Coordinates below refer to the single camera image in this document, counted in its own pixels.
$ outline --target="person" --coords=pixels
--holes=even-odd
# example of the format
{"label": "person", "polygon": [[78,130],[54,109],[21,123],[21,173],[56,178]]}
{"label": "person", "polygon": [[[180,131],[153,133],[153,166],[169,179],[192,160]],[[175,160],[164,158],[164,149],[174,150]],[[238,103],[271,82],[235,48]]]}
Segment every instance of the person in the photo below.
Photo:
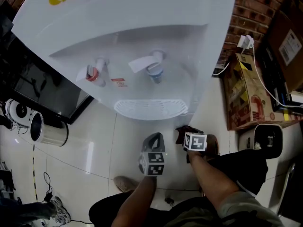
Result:
{"label": "person", "polygon": [[170,211],[150,208],[157,178],[114,178],[123,193],[95,203],[89,210],[95,227],[283,226],[278,216],[255,199],[267,173],[266,160],[256,150],[215,159],[187,152],[205,197],[186,200]]}
{"label": "person", "polygon": [[71,221],[71,216],[59,197],[54,196],[46,203],[19,204],[11,199],[0,201],[0,225],[20,227],[38,219],[53,218],[63,225]]}

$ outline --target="tiled floor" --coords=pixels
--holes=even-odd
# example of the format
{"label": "tiled floor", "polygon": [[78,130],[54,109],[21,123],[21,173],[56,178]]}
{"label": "tiled floor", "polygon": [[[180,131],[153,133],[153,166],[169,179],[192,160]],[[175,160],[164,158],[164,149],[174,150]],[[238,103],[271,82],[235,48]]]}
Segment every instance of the tiled floor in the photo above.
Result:
{"label": "tiled floor", "polygon": [[[226,128],[226,110],[220,79],[212,78],[204,93],[191,126],[217,136],[220,153],[237,151],[238,135]],[[267,180],[257,199],[264,206],[276,210],[280,189],[284,183],[289,160],[303,150],[299,124],[284,131],[284,149],[280,158],[269,160]],[[176,202],[198,196],[198,184],[186,153],[174,144],[177,132],[167,122],[142,122],[117,115],[114,111],[94,101],[70,126],[70,136],[63,147],[37,143],[34,151],[38,199],[44,198],[47,185],[46,171],[51,185],[76,220],[89,221],[89,208],[98,200],[118,193],[113,184],[117,175],[136,180],[139,172],[137,159],[142,141],[152,133],[161,132],[166,145],[166,174],[158,177],[158,190],[152,207],[169,210],[164,202],[167,196]],[[0,158],[12,169],[16,195],[24,203],[35,202],[32,175],[33,142],[29,134],[0,128]],[[67,226],[86,226],[70,223]]]}

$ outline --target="dark cloth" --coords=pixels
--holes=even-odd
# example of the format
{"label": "dark cloth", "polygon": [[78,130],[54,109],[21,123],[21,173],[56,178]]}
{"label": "dark cloth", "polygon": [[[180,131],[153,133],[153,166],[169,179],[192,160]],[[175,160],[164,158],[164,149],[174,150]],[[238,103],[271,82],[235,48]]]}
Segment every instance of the dark cloth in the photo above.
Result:
{"label": "dark cloth", "polygon": [[[247,190],[256,195],[265,182],[268,170],[266,160],[259,154],[256,154],[255,150],[244,150],[220,156],[210,160],[209,163],[224,172],[235,183],[239,182]],[[121,205],[130,194],[117,194],[95,203],[89,210],[90,221],[95,227],[110,227]],[[206,197],[197,197],[179,203],[170,211],[149,208],[144,226],[164,226],[182,212],[195,207],[207,209],[214,216],[217,215],[216,210]]]}
{"label": "dark cloth", "polygon": [[0,206],[0,226],[19,227],[37,219],[50,219],[56,214],[52,203],[29,203]]}

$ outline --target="cylindrical container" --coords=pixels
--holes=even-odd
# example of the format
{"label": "cylindrical container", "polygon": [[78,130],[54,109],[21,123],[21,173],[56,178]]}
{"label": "cylindrical container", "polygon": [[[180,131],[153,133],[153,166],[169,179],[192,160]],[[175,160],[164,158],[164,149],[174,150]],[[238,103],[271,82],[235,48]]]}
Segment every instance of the cylindrical container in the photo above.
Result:
{"label": "cylindrical container", "polygon": [[30,136],[35,142],[63,146],[68,138],[68,126],[62,122],[57,127],[46,124],[43,116],[35,112],[30,124]]}
{"label": "cylindrical container", "polygon": [[265,159],[277,158],[283,149],[282,127],[277,124],[259,124],[239,137],[239,151],[259,150]]}

